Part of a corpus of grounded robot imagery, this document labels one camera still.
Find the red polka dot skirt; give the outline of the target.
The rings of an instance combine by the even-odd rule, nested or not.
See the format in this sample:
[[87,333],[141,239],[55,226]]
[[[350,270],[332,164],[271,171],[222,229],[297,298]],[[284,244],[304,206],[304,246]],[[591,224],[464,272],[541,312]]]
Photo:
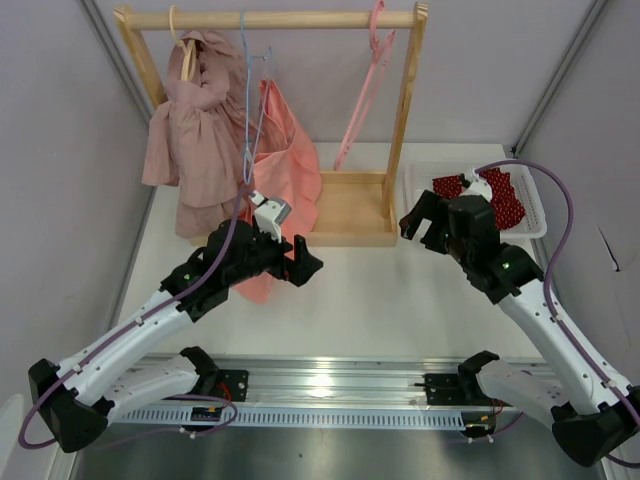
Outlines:
[[[434,193],[447,199],[460,196],[462,191],[458,178],[460,174],[433,179]],[[511,175],[499,168],[484,170],[477,174],[492,187],[493,198],[489,203],[495,213],[497,228],[506,231],[517,226],[525,217],[525,209],[511,184]]]

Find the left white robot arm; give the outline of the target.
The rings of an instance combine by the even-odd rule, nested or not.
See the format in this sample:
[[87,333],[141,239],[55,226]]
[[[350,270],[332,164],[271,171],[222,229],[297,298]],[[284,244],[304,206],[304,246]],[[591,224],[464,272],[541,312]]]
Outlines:
[[242,220],[227,220],[160,283],[125,323],[58,363],[41,359],[28,370],[33,407],[64,452],[80,451],[110,424],[164,399],[231,401],[219,368],[199,347],[162,365],[135,370],[153,347],[227,301],[230,290],[261,274],[305,285],[323,268],[306,240],[277,240]]

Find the pink plastic hanger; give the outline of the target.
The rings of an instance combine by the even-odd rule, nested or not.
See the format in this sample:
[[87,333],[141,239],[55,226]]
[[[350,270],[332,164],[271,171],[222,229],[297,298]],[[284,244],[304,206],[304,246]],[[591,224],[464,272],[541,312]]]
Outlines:
[[370,14],[368,35],[371,63],[342,139],[339,152],[335,158],[333,165],[335,171],[339,171],[342,168],[347,155],[359,136],[391,58],[396,30],[392,29],[384,38],[377,33],[378,21],[385,8],[385,2],[379,0],[375,3]]

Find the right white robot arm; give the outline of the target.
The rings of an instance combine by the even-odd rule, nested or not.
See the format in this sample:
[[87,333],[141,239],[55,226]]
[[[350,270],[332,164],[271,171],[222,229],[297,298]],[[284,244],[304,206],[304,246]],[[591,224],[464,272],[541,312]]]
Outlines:
[[639,388],[582,334],[544,280],[534,259],[505,243],[490,203],[480,195],[446,199],[424,191],[400,222],[412,239],[452,257],[469,283],[513,320],[552,369],[557,386],[478,353],[458,367],[458,395],[468,403],[498,399],[547,427],[575,463],[590,467],[639,432]]

